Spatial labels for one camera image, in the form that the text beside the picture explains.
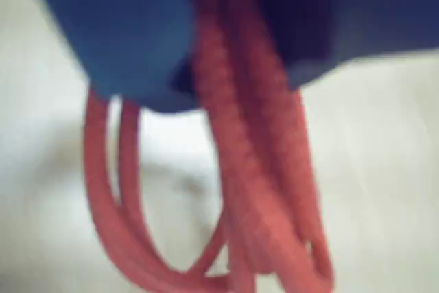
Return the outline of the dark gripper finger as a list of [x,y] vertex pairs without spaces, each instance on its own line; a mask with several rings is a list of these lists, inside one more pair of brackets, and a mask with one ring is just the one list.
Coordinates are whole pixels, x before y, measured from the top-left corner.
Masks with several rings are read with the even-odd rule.
[[296,88],[355,58],[438,47],[438,0],[257,0]]
[[192,0],[45,0],[94,90],[159,113],[193,110]]

